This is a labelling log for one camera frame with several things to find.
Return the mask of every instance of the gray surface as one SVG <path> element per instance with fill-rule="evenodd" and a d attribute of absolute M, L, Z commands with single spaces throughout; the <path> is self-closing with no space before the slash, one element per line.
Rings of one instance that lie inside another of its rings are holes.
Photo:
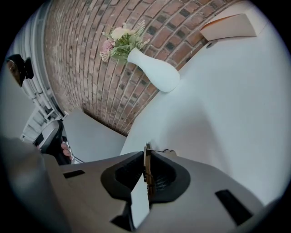
<path fill-rule="evenodd" d="M 63 123 L 72 153 L 78 159 L 92 162 L 120 155 L 126 137 L 81 110 L 74 110 Z"/>
<path fill-rule="evenodd" d="M 5 137 L 20 137 L 35 106 L 9 72 L 6 63 L 0 74 L 0 131 Z"/>
<path fill-rule="evenodd" d="M 150 142 L 215 166 L 264 204 L 279 198 L 291 171 L 291 57 L 276 30 L 204 46 L 179 73 L 135 119 L 121 154 Z"/>
<path fill-rule="evenodd" d="M 100 182 L 100 176 L 105 169 L 133 154 L 135 153 L 60 168 L 57 165 L 53 168 L 51 167 L 53 164 L 46 161 L 52 185 L 73 232 L 77 232 L 76 229 L 80 226 L 94 228 L 96 232 L 123 231 L 111 224 L 110 220 L 122 212 L 125 202 L 110 197 Z M 225 233 L 231 230 L 235 232 L 237 229 L 235 222 L 215 196 L 215 192 L 225 189 L 228 189 L 254 215 L 263 210 L 258 198 L 217 168 L 178 156 L 159 154 L 186 168 L 190 173 L 191 182 L 187 190 L 175 201 L 153 204 L 150 213 L 136 232 Z M 81 169 L 85 174 L 65 180 L 59 169 L 62 172 Z M 74 206 L 70 202 L 76 198 L 78 203 Z"/>
<path fill-rule="evenodd" d="M 0 155 L 10 188 L 20 204 L 49 232 L 71 232 L 43 159 L 48 156 L 57 165 L 55 158 L 41 154 L 34 145 L 20 139 L 3 137 L 0 137 Z"/>

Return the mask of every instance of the dried flower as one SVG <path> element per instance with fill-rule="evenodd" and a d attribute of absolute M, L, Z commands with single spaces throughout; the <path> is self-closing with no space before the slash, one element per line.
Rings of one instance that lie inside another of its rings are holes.
<path fill-rule="evenodd" d="M 103 32 L 108 39 L 104 42 L 100 56 L 103 61 L 107 61 L 109 57 L 117 60 L 127 61 L 127 57 L 134 48 L 142 49 L 150 39 L 142 41 L 141 34 L 145 29 L 146 22 L 141 20 L 136 27 L 131 30 L 123 23 L 122 27 L 110 30 L 109 33 Z"/>

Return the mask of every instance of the white flower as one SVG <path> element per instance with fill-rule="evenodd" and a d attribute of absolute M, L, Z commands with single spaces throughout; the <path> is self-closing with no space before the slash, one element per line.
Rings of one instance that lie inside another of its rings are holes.
<path fill-rule="evenodd" d="M 132 35 L 134 33 L 135 33 L 134 30 L 130 30 L 128 28 L 117 27 L 112 31 L 111 37 L 116 41 L 116 40 L 119 40 L 124 34 Z"/>

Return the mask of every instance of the white vase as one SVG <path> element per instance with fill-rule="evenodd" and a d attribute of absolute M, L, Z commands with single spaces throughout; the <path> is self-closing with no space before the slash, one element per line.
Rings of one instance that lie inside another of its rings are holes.
<path fill-rule="evenodd" d="M 127 60 L 139 66 L 151 83 L 163 92 L 172 91 L 180 81 L 179 72 L 167 62 L 149 57 L 134 48 Z"/>

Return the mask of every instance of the finger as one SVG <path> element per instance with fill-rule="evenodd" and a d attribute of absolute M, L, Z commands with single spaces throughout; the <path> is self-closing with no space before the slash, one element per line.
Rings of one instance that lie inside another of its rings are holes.
<path fill-rule="evenodd" d="M 60 145 L 60 147 L 63 148 L 64 150 L 68 150 L 69 149 L 67 144 L 65 144 L 64 142 Z"/>
<path fill-rule="evenodd" d="M 71 153 L 68 150 L 63 150 L 63 154 L 66 156 L 71 156 Z"/>

